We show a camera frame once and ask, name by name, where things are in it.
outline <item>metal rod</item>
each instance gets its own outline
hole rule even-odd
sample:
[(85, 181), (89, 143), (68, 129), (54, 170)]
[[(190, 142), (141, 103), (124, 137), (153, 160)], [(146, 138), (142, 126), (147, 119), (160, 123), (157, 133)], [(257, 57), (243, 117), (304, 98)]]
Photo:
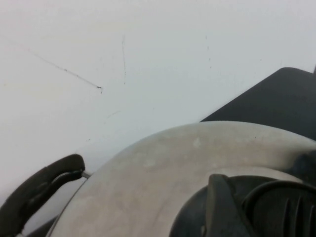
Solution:
[(88, 178), (90, 178), (90, 176), (91, 176), (92, 174), (90, 174), (89, 172), (87, 172), (87, 171), (84, 170), (81, 175), (83, 176), (83, 178), (88, 179)]

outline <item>black handle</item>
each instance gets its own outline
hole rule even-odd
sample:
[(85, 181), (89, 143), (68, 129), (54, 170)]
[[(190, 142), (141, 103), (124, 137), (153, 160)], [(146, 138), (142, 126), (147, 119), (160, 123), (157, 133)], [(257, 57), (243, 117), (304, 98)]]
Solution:
[(67, 182), (82, 177), (83, 158), (74, 154), (41, 169), (21, 184), (0, 208), (0, 237), (21, 233), (29, 218)]

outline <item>white wall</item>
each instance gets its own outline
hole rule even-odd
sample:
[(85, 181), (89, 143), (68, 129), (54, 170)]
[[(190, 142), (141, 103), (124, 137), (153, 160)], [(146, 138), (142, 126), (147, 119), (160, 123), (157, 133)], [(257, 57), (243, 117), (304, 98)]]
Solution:
[[(65, 155), (84, 155), (94, 171), (281, 67), (312, 71), (315, 8), (314, 0), (1, 1), (0, 204)], [(26, 232), (58, 214), (79, 184), (62, 188)]]

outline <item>black surface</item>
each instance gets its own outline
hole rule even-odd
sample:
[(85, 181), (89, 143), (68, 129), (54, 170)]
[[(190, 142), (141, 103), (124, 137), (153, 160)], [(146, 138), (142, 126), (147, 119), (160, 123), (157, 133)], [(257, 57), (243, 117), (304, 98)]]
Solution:
[(21, 184), (0, 208), (0, 237), (21, 233), (29, 218), (65, 183), (82, 177), (80, 155), (70, 155), (44, 167)]
[(203, 121), (268, 125), (316, 140), (316, 75), (282, 68)]

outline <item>scratch mark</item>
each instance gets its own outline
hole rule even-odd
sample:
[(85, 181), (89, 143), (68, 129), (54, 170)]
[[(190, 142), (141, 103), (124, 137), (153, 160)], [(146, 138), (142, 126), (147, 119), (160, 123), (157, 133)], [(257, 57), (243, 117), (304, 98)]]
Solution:
[(87, 84), (89, 84), (89, 85), (92, 85), (92, 86), (96, 87), (97, 89), (101, 89), (101, 93), (102, 93), (102, 89), (103, 89), (103, 88), (102, 88), (101, 86), (97, 86), (96, 84), (90, 82), (89, 80), (87, 80), (87, 79), (85, 79), (85, 78), (79, 76), (77, 73), (74, 73), (74, 72), (72, 72), (72, 71), (69, 71), (69, 70), (66, 69), (66, 68), (60, 67), (60, 66), (58, 66), (57, 64), (55, 64), (55, 63), (53, 63), (53, 62), (51, 62), (51, 61), (48, 61), (47, 59), (43, 58), (43, 57), (40, 56), (39, 54), (33, 52), (33, 51), (30, 50), (29, 48), (27, 48), (27, 47), (25, 47), (24, 45), (22, 45), (22, 44), (16, 42), (16, 41), (13, 40), (13, 39), (10, 39), (10, 38), (7, 37), (7, 36), (4, 36), (4, 35), (2, 35), (2, 34), (0, 34), (0, 36), (3, 37), (3, 38), (5, 38), (5, 39), (6, 39), (7, 41), (9, 41), (10, 43), (19, 46), (19, 47), (20, 47), (21, 49), (23, 49), (24, 51), (29, 52), (31, 55), (33, 55), (34, 57), (40, 59), (41, 61), (43, 61), (43, 62), (45, 62), (45, 63), (47, 63), (47, 64), (50, 64), (50, 65), (54, 66), (55, 68), (57, 68), (57, 69), (59, 69), (59, 70), (61, 70), (61, 71), (64, 71), (64, 72), (66, 72), (66, 73), (68, 73), (68, 74), (70, 74), (70, 75), (72, 75), (72, 76), (74, 76), (74, 77), (76, 77), (76, 78), (78, 78), (78, 79), (84, 81), (85, 83), (87, 83)]
[(126, 77), (126, 64), (125, 64), (125, 51), (124, 51), (124, 47), (125, 47), (125, 35), (123, 35), (123, 37), (122, 37), (122, 51), (123, 51), (123, 62), (124, 62), (124, 77)]
[(113, 115), (118, 114), (119, 112), (120, 112), (120, 110), (118, 110), (118, 111), (116, 111), (116, 112), (114, 112), (114, 113), (110, 114), (109, 116), (107, 116), (107, 118), (106, 118), (106, 119), (109, 119), (110, 117), (112, 117)]

